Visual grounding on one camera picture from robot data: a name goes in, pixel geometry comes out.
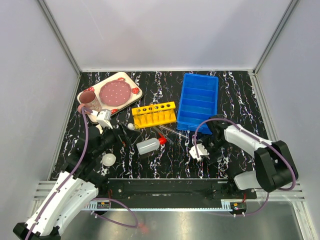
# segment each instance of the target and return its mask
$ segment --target metal floor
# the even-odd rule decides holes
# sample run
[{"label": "metal floor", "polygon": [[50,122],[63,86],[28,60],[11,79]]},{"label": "metal floor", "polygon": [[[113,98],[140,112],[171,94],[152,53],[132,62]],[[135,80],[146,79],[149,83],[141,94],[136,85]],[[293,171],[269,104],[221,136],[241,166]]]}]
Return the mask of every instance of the metal floor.
[{"label": "metal floor", "polygon": [[[250,212],[258,207],[258,203],[250,202],[248,206]],[[82,211],[70,223],[61,240],[303,239],[294,208],[289,202],[269,202],[257,215],[244,218],[174,211],[139,211],[136,215],[144,227],[125,228]],[[105,216],[122,223],[134,223],[125,211],[111,211]]]}]

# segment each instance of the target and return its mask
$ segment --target plastic cup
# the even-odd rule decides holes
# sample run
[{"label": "plastic cup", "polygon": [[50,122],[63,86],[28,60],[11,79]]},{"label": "plastic cup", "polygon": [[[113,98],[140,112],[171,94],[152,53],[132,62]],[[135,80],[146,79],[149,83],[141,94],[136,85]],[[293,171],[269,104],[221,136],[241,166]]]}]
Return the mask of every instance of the plastic cup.
[{"label": "plastic cup", "polygon": [[93,91],[84,91],[79,96],[79,100],[86,108],[100,112],[101,104]]}]

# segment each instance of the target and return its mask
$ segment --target cable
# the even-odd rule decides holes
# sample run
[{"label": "cable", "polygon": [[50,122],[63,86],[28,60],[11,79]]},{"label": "cable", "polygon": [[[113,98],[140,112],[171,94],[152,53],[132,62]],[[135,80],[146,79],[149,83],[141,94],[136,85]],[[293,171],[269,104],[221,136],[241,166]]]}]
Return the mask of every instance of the cable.
[{"label": "cable", "polygon": [[265,206],[267,205],[267,202],[269,200],[269,196],[270,196],[270,193],[267,192],[266,193],[266,198],[265,198],[265,201],[263,202],[263,204],[261,205],[261,207],[259,207],[257,210],[253,211],[253,212],[250,212],[250,213],[246,213],[244,215],[230,215],[230,214],[219,214],[219,213],[215,213],[215,212],[210,212],[210,214],[212,215],[216,215],[216,216],[221,216],[221,217],[244,217],[244,216],[252,216],[252,215],[255,215],[257,213],[260,213],[264,208]]},{"label": "cable", "polygon": [[243,194],[243,200],[242,200],[242,202],[244,203],[244,202],[246,201],[246,199],[247,199],[247,194],[244,193],[244,194]]},{"label": "cable", "polygon": [[88,140],[89,140],[89,130],[88,130],[88,123],[87,123],[87,118],[86,118],[86,114],[85,114],[85,110],[82,107],[81,108],[81,113],[83,116],[83,121],[84,121],[84,128],[85,128],[85,142],[84,142],[84,147],[83,147],[83,151],[81,154],[81,157],[78,161],[78,163],[75,165],[74,169],[70,172],[70,174],[66,177],[66,179],[56,188],[56,191],[49,197],[48,201],[46,201],[46,203],[43,205],[43,207],[41,208],[41,210],[39,211],[38,216],[35,218],[34,222],[32,224],[32,226],[30,227],[26,237],[24,240],[28,240],[32,231],[34,230],[38,220],[40,219],[41,215],[44,213],[45,209],[47,208],[47,206],[49,205],[49,203],[52,201],[52,199],[55,197],[55,195],[60,191],[60,189],[64,186],[64,184],[73,176],[73,174],[76,172],[76,170],[78,169],[78,167],[80,166],[82,160],[85,157],[86,154],[86,150],[87,150],[87,146],[88,146]]},{"label": "cable", "polygon": [[109,198],[111,198],[110,190],[111,190],[111,189],[108,190],[108,196],[109,196]]},{"label": "cable", "polygon": [[109,219],[107,217],[98,215],[97,213],[95,214],[96,218],[104,219],[104,220],[107,220],[107,221],[109,221],[111,223],[118,224],[118,225],[120,225],[122,227],[126,227],[126,228],[132,228],[132,229],[137,229],[138,228],[139,222],[138,222],[137,216],[135,215],[135,213],[133,211],[130,210],[129,207],[124,205],[122,202],[120,202],[118,200],[115,200],[115,199],[112,199],[112,198],[103,198],[103,197],[98,197],[98,198],[94,198],[93,199],[93,201],[105,201],[105,200],[109,200],[110,202],[117,203],[117,204],[121,205],[122,207],[124,207],[125,209],[127,209],[129,211],[129,213],[133,216],[134,221],[135,221],[135,225],[127,225],[127,224],[124,224],[124,223],[121,223],[121,222],[118,222],[118,221],[114,221],[114,220],[111,220],[111,219]]},{"label": "cable", "polygon": [[[200,125],[196,128],[195,133],[193,135],[193,145],[195,146],[195,152],[196,152],[196,156],[199,158],[199,153],[198,153],[198,148],[197,148],[197,133],[199,128],[207,123],[207,122],[211,122],[211,121],[223,121],[223,122],[227,122],[232,124],[233,126],[235,126],[236,129],[238,129],[239,131],[241,131],[242,133],[244,133],[245,135],[251,137],[252,139],[260,142],[260,139],[258,137],[256,137],[254,134],[252,134],[251,132],[248,132],[246,129],[239,127],[237,124],[235,124],[233,121],[229,120],[229,119],[225,119],[225,118],[210,118],[207,119],[205,121],[203,121],[202,123],[200,123]],[[282,191],[291,191],[292,189],[295,188],[296,186],[296,176],[295,173],[292,169],[292,167],[290,166],[290,164],[288,163],[288,161],[280,154],[280,152],[278,152],[273,146],[271,146],[270,144],[268,144],[265,141],[261,141],[261,143],[265,146],[267,146],[268,148],[270,148],[286,165],[286,167],[289,169],[290,173],[291,173],[291,177],[292,177],[292,185],[289,188],[279,188]]]}]

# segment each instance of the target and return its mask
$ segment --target pink circle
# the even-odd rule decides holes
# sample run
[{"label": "pink circle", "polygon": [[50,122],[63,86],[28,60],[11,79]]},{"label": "pink circle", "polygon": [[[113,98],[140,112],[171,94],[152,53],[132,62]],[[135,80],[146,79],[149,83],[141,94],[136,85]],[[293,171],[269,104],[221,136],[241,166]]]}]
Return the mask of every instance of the pink circle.
[{"label": "pink circle", "polygon": [[101,87],[99,97],[101,102],[111,107],[125,104],[131,97],[131,86],[123,80],[113,80]]}]

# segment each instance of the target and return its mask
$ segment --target white wall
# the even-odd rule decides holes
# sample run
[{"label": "white wall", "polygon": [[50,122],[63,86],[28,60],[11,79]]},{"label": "white wall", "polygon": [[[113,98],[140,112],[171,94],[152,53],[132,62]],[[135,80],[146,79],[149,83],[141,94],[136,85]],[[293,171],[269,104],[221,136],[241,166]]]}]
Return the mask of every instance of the white wall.
[{"label": "white wall", "polygon": [[258,73],[320,236],[320,1],[302,0]]},{"label": "white wall", "polygon": [[290,0],[46,0],[84,71],[252,69]]},{"label": "white wall", "polygon": [[26,221],[77,81],[35,0],[0,1],[0,235]]}]

